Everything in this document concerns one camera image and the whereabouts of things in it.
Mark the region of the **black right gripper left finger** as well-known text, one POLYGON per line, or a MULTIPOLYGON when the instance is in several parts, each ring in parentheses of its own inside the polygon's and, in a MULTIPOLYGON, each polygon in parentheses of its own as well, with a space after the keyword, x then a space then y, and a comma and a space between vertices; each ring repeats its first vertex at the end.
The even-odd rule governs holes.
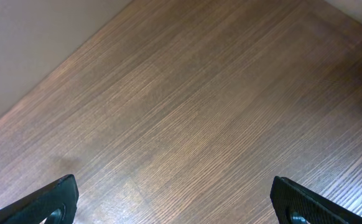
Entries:
POLYGON ((75 176, 68 174, 0 209, 0 224, 72 224, 78 198, 75 176))

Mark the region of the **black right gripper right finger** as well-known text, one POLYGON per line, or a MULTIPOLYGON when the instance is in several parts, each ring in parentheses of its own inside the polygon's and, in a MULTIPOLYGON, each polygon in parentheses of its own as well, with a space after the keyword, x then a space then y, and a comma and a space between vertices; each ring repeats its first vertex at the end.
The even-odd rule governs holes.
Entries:
POLYGON ((362 224, 362 217, 288 179, 276 176, 270 194, 280 224, 362 224))

